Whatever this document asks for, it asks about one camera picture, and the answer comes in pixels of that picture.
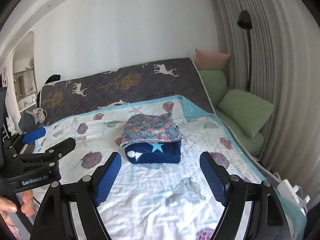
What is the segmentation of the black floor lamp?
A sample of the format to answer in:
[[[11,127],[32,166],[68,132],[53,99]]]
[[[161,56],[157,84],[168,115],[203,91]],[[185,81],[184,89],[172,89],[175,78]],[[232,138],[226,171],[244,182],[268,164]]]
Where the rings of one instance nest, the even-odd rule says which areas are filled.
[[[251,15],[247,10],[242,10],[239,13],[237,25],[244,31],[246,53],[247,53],[247,85],[246,91],[251,91],[251,80],[252,80],[252,41],[251,41],[251,30],[253,28]]]

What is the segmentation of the white power strip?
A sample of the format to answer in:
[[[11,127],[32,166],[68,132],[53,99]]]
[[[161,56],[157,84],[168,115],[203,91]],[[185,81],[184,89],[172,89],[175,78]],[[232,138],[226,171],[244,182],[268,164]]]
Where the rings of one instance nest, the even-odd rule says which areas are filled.
[[[306,206],[310,202],[310,196],[303,197],[302,188],[298,185],[292,186],[287,179],[281,179],[279,173],[275,172],[274,176],[278,181],[277,190],[280,195],[295,204],[306,215],[308,213]]]

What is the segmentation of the green pillow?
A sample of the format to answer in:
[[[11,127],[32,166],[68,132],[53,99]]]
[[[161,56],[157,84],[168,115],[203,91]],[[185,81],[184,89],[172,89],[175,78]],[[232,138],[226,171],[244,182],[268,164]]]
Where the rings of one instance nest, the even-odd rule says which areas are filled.
[[[255,137],[274,112],[274,104],[243,90],[229,90],[218,109],[230,117],[248,137]]]

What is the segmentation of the dark blue clothes pile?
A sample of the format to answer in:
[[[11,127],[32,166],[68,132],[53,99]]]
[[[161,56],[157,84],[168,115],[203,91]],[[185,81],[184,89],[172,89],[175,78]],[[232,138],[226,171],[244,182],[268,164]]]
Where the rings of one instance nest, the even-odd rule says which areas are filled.
[[[19,120],[18,126],[23,133],[32,132],[44,126],[47,112],[42,108],[35,108],[32,111],[24,111]]]

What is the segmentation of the green back cushion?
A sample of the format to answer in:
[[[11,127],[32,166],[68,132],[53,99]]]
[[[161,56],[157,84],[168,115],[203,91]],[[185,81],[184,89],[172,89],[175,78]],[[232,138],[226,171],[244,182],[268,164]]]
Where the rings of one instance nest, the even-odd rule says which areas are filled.
[[[207,90],[214,108],[227,93],[227,81],[221,70],[199,70],[199,74]]]

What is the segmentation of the white seashell print quilt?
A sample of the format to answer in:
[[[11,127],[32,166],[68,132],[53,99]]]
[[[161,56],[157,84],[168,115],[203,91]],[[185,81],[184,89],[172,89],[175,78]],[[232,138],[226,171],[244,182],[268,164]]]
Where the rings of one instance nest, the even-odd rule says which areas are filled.
[[[125,123],[136,114],[167,111],[182,133],[180,163],[130,163],[119,146]],[[244,181],[264,180],[224,123],[179,95],[69,116],[47,126],[46,135],[35,143],[35,152],[68,137],[76,140],[76,148],[60,160],[63,184],[94,172],[93,167],[85,167],[90,153],[99,152],[101,163],[114,151],[121,154],[116,181],[98,209],[112,239],[207,239],[223,206],[215,200],[200,169],[204,151]]]

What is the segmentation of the dark deer print headboard cover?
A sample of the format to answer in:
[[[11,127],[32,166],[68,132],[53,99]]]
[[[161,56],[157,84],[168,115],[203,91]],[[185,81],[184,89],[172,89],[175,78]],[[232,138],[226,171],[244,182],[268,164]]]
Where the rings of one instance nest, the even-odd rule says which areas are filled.
[[[147,62],[79,79],[49,83],[41,89],[40,106],[51,125],[71,115],[107,106],[181,95],[201,109],[214,109],[190,58]]]

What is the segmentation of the pink pillow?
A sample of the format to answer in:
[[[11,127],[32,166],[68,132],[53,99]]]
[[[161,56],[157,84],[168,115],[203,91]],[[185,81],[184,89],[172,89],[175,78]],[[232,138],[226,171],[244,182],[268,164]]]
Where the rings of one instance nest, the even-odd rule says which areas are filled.
[[[231,54],[202,49],[195,49],[195,55],[195,65],[199,70],[224,70],[231,58]]]

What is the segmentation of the navy fleece garment blue star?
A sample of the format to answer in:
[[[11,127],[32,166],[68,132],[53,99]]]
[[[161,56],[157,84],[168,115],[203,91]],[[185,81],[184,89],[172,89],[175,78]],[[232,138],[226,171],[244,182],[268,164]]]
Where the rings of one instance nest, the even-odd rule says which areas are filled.
[[[125,148],[133,164],[178,164],[181,161],[181,141],[165,143],[137,143]]]

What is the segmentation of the teal floral patterned garment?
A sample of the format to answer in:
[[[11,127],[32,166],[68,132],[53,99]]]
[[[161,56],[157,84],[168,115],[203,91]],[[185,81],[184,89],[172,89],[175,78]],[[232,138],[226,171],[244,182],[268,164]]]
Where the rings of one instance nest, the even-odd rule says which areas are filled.
[[[121,148],[137,143],[169,143],[183,138],[174,123],[172,113],[162,115],[136,114],[124,125],[124,131],[114,142]]]

